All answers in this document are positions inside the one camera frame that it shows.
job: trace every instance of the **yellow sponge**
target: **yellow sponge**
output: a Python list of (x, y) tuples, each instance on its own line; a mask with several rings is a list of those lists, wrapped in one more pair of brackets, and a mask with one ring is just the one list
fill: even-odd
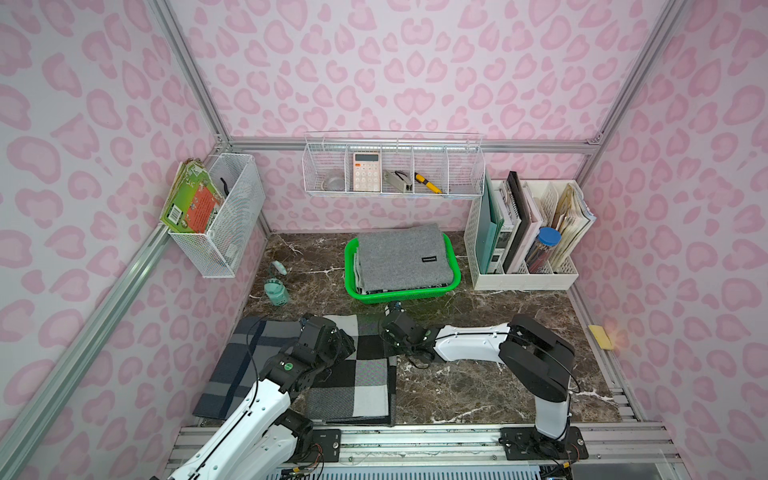
[(594, 339), (598, 341), (600, 348), (603, 350), (614, 349), (614, 344), (611, 342), (611, 339), (608, 338), (603, 327), (599, 325), (590, 325), (589, 330), (592, 332), (592, 335), (594, 335)]

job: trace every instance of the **dark marble surface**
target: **dark marble surface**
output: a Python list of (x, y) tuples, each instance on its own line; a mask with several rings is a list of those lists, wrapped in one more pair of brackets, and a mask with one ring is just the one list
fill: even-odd
[[(274, 234), (266, 248), (245, 315), (295, 320), (304, 313), (379, 314), (385, 304), (364, 305), (344, 289), (344, 246), (354, 234)], [(589, 348), (584, 330), (565, 292), (482, 292), (472, 289), (462, 233), (450, 233), (462, 282), (456, 290), (434, 299), (406, 300), (403, 306), (423, 325), (495, 325), (514, 313), (527, 313), (554, 330), (576, 349), (574, 375), (583, 394), (571, 403), (574, 422), (619, 422), (616, 405)], [(279, 260), (280, 276), (291, 302), (275, 307), (263, 290), (268, 267)], [(294, 403), (300, 408), (301, 399)], [(533, 423), (533, 395), (505, 367), (462, 360), (414, 368), (399, 359), (397, 423)]]

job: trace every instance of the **pink leopard print wall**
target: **pink leopard print wall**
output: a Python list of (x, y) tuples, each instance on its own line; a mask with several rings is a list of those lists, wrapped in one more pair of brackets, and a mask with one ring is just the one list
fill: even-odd
[[(368, 230), (437, 223), (441, 229), (464, 230), (470, 200), (440, 198), (311, 197), (304, 192), (301, 152), (252, 152), (266, 191), (263, 214), (273, 231)], [(512, 169), (525, 179), (571, 179), (583, 155), (486, 154), (492, 178)]]
[(590, 138), (663, 0), (173, 0), (235, 136)]
[[(157, 225), (177, 162), (213, 144), (141, 0), (2, 4), (0, 438)], [(20, 478), (158, 473), (264, 241), (228, 280), (171, 245)]]
[(768, 5), (698, 0), (584, 188), (578, 284), (694, 478), (768, 471)]
[(212, 147), (141, 0), (3, 3), (0, 436)]
[(19, 478), (162, 478), (265, 243), (255, 230), (237, 277), (206, 280), (171, 242)]

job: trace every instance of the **white wire basket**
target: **white wire basket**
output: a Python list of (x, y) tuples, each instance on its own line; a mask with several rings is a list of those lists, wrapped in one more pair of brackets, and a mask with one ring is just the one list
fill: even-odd
[[(495, 186), (498, 186), (500, 182), (501, 180), (492, 181)], [(533, 196), (541, 200), (544, 208), (542, 213), (550, 221), (554, 216), (558, 198), (565, 186), (568, 184), (576, 185), (573, 180), (526, 180), (525, 183), (531, 188)], [(548, 186), (554, 187), (556, 193), (554, 197), (545, 195)], [(578, 278), (578, 271), (570, 257), (565, 257), (558, 268), (552, 268), (552, 265), (547, 262), (538, 273), (530, 273), (525, 262), (522, 263), (517, 273), (480, 273), (475, 254), (475, 243), (478, 236), (481, 202), (482, 199), (472, 201), (467, 227), (464, 231), (469, 273), (472, 276), (472, 286), (475, 290), (568, 290), (571, 288), (571, 285)]]
[[(485, 187), (485, 159), (477, 134), (435, 134), (432, 132), (309, 132), (302, 157), (304, 189), (322, 197), (436, 197), (472, 199), (480, 197)], [(379, 154), (381, 177), (379, 191), (353, 190), (353, 157), (356, 152)], [(411, 180), (413, 189), (403, 193), (386, 182), (385, 171), (401, 171)], [(415, 181), (420, 174), (442, 194)], [(344, 178), (344, 190), (329, 191), (326, 180)]]
[(206, 233), (170, 233), (205, 278), (231, 278), (243, 259), (264, 205), (264, 189), (252, 155), (220, 154), (208, 170), (223, 195), (229, 195)]

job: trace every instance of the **wall-mounted wire basket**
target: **wall-mounted wire basket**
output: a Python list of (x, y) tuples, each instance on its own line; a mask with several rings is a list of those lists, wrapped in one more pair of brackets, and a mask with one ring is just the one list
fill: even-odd
[(252, 155), (220, 154), (208, 169), (211, 180), (229, 195), (206, 233), (170, 233), (205, 278), (231, 278), (264, 205), (264, 189)]
[[(310, 195), (326, 197), (480, 197), (485, 186), (482, 136), (477, 134), (404, 134), (388, 131), (309, 132), (302, 157), (304, 189)], [(356, 152), (380, 156), (379, 191), (354, 191), (353, 157)], [(412, 182), (402, 192), (385, 181), (385, 171), (400, 171)], [(442, 194), (415, 181), (420, 174)]]

